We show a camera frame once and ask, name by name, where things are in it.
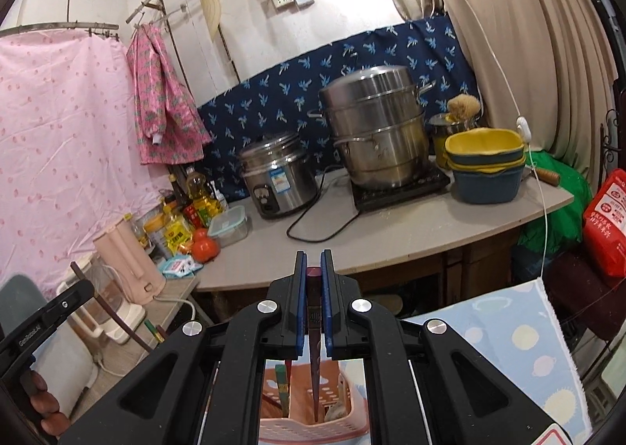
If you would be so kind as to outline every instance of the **blue polka dot tablecloth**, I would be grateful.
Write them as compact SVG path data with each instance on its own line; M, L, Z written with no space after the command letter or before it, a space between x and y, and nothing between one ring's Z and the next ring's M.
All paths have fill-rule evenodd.
M568 432L574 445L582 445L591 435L582 384L540 279L456 303L409 321L421 324L432 318L452 326L552 416ZM322 360L327 358L322 339ZM308 340L298 362L309 362ZM267 367L275 363L268 361ZM340 368L362 396L367 397L363 363L342 361ZM365 435L336 442L336 445L369 443L369 435Z

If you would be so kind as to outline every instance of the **pink plastic basket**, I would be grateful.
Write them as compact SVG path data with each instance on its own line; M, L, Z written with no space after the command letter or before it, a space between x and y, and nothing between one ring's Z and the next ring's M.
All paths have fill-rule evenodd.
M326 383L320 383L319 423L314 421L311 367L309 364L294 364L291 370L289 418L281 418L278 408L263 401L259 441L277 445L317 445L350 440L369 432L367 400L339 372L339 364L336 361L322 361L320 379ZM341 382L347 383L348 415L336 421L324 422L325 409L339 400ZM279 402L273 368L265 369L263 393Z

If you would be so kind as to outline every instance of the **finger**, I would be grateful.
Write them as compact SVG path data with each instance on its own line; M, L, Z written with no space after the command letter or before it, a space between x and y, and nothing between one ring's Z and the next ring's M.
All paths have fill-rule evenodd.
M37 371L31 371L32 382L37 387L37 390L46 392L48 390L48 384L45 379Z
M31 396L31 404L35 411L42 415L59 411L59 402L48 392L40 392Z
M53 413L41 421L41 428L50 436L60 436L70 427L70 419L62 413Z

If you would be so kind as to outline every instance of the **red bag with text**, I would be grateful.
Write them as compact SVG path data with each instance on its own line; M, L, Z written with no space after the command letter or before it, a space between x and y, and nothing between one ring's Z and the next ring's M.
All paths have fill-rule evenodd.
M583 219L585 246L615 286L626 277L626 171L611 172Z

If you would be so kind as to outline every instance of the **metal bolt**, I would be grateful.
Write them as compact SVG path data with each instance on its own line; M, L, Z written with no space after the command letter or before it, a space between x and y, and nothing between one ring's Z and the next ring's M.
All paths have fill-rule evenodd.
M273 300L261 300L257 306L257 309L261 313L269 314L278 309L278 304Z
M351 305L357 313L367 313L367 311L372 309L372 303L365 298L357 298L356 300L353 300Z
M186 336L197 336L202 332L202 323L200 322L187 322L183 325L183 334Z
M448 326L441 320L430 320L430 322L426 324L426 328L432 334L443 334L448 329Z

